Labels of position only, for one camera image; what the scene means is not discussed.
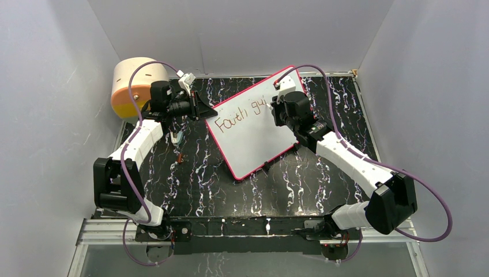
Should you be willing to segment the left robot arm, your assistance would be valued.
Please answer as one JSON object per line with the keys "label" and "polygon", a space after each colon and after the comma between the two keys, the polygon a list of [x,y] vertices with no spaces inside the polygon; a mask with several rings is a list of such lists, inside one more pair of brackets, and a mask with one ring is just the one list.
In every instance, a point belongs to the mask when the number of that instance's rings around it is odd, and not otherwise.
{"label": "left robot arm", "polygon": [[174,118],[193,121],[208,119],[218,112],[196,92],[174,91],[169,81],[155,81],[150,99],[140,108],[142,121],[131,135],[107,158],[93,164],[94,202],[98,208],[127,216],[153,239],[166,240],[172,224],[165,209],[153,204],[144,192],[140,168],[146,156],[172,130]]}

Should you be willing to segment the pink framed whiteboard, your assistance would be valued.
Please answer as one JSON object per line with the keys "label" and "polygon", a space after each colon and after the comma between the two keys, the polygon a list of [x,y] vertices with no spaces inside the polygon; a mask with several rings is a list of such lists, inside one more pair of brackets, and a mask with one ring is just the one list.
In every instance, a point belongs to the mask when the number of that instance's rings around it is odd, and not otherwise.
{"label": "pink framed whiteboard", "polygon": [[217,115],[206,120],[235,180],[242,180],[291,149],[292,131],[278,127],[269,104],[278,95],[273,83],[288,69],[263,79],[214,106]]}

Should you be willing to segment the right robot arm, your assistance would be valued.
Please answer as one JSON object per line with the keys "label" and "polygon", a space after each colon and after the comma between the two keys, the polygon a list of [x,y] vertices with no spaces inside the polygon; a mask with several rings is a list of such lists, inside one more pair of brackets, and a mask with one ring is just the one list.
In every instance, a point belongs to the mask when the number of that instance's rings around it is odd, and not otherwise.
{"label": "right robot arm", "polygon": [[413,179],[369,163],[367,155],[359,154],[325,121],[315,118],[303,92],[274,96],[270,108],[276,126],[287,126],[300,145],[332,162],[369,197],[328,212],[320,229],[325,235],[339,239],[348,229],[362,227],[387,235],[417,211]]}

